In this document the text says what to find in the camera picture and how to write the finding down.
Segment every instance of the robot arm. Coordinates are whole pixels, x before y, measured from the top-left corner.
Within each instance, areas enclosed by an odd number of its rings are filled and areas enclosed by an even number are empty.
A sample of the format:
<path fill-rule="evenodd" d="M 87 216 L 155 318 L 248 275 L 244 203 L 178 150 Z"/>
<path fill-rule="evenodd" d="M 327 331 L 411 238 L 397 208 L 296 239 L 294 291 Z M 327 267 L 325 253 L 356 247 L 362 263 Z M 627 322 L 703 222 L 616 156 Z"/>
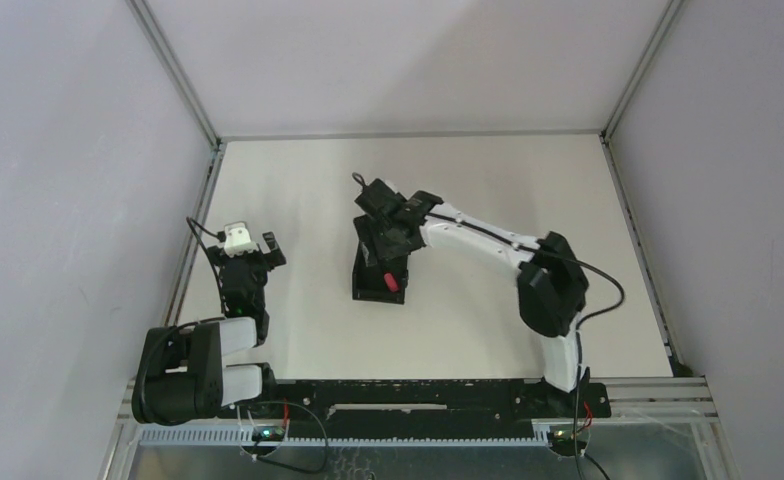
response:
<path fill-rule="evenodd" d="M 382 180 L 366 185 L 362 177 L 354 178 L 363 186 L 356 203 L 366 213 L 354 219 L 360 239 L 355 299 L 403 303 L 407 257 L 422 247 L 450 247 L 479 258 L 515 281 L 519 314 L 541 339 L 545 381 L 563 392 L 576 388 L 576 326 L 589 282 L 572 262 L 564 237 L 519 235 L 472 218 L 435 195 L 419 191 L 407 200 Z M 384 284 L 389 292 L 378 291 Z"/>

